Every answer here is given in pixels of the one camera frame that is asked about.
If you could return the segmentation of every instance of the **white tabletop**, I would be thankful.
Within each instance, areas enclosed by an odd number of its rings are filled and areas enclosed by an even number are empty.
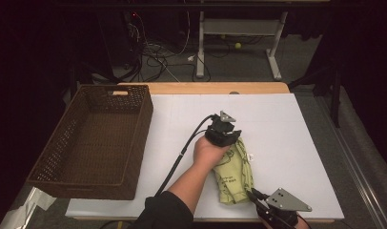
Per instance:
[[[333,187],[293,94],[158,94],[152,95],[149,130],[135,200],[71,199],[67,217],[135,219],[169,173],[181,149],[200,123],[223,110],[236,118],[251,162],[255,188],[267,195],[282,187],[313,207],[306,219],[343,219]],[[203,125],[206,129],[209,120]],[[194,141],[170,180],[192,163]],[[257,220],[255,206],[218,201],[214,174],[208,175],[194,214],[204,220]]]

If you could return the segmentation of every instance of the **metal bracket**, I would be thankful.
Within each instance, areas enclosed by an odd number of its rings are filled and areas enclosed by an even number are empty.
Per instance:
[[[280,210],[300,212],[313,211],[311,206],[307,205],[282,188],[278,188],[272,195],[265,199],[265,201],[268,205],[274,206]]]
[[[222,122],[235,122],[235,119],[229,116],[228,114],[220,111],[220,121]]]

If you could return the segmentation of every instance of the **white table leg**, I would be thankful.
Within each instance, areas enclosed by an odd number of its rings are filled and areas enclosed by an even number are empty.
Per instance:
[[[272,73],[274,75],[274,80],[280,81],[282,79],[282,75],[280,74],[279,67],[277,66],[276,59],[275,59],[275,53],[277,49],[277,45],[279,44],[279,39],[283,31],[283,27],[285,26],[286,16],[288,15],[288,12],[282,12],[282,15],[280,16],[279,24],[276,28],[276,34],[275,34],[275,40],[273,47],[271,49],[266,50],[268,61],[271,66]]]
[[[204,12],[200,13],[199,18],[199,51],[196,59],[196,77],[203,78],[205,76],[205,53],[203,52],[203,20],[205,19]]]

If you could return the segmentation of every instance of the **gray floor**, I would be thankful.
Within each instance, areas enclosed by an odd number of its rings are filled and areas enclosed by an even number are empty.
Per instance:
[[[226,40],[207,38],[206,66],[208,72],[203,79],[192,78],[195,64],[187,60],[195,55],[195,46],[190,42],[187,49],[180,55],[167,58],[169,72],[165,71],[157,81],[189,82],[207,81],[274,81],[265,49],[272,45],[272,37],[256,39],[248,37],[228,37],[230,51]],[[234,43],[241,42],[242,48],[236,50]],[[281,40],[276,52],[276,60],[280,67],[283,82],[291,82],[303,76],[316,50],[319,39],[301,41],[299,36],[290,35]],[[159,67],[143,65],[142,76],[147,78],[159,71]],[[114,73],[120,75],[123,67],[114,67]],[[318,153],[323,161],[327,174],[336,190],[345,220],[330,224],[312,223],[313,228],[387,228],[387,167],[379,156],[371,139],[367,136],[360,123],[346,92],[341,91],[339,110],[340,128],[333,127],[328,113],[330,97],[314,97],[313,86],[300,86],[293,90],[300,109],[306,120]],[[25,186],[23,192],[13,205],[21,202],[30,187]],[[58,199],[48,211],[36,209],[28,228],[99,228],[105,221],[80,221],[64,216],[68,199]],[[212,224],[195,223],[193,228],[259,228],[252,224]]]

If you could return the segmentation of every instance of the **wicker basket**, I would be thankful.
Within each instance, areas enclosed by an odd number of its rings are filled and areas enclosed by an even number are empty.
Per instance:
[[[82,86],[27,182],[56,198],[134,199],[152,114],[146,85]]]

